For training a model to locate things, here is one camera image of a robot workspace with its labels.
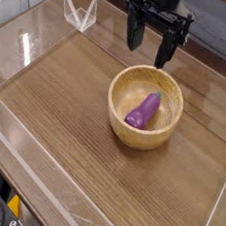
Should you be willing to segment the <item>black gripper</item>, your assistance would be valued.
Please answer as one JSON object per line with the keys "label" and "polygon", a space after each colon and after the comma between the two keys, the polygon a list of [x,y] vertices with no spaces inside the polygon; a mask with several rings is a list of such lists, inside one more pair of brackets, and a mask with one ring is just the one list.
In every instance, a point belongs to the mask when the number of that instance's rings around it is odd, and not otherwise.
{"label": "black gripper", "polygon": [[161,69],[172,58],[178,37],[182,46],[187,43],[194,14],[183,0],[129,0],[128,6],[126,34],[130,51],[143,42],[145,24],[149,23],[161,32],[166,30],[155,58],[155,67]]}

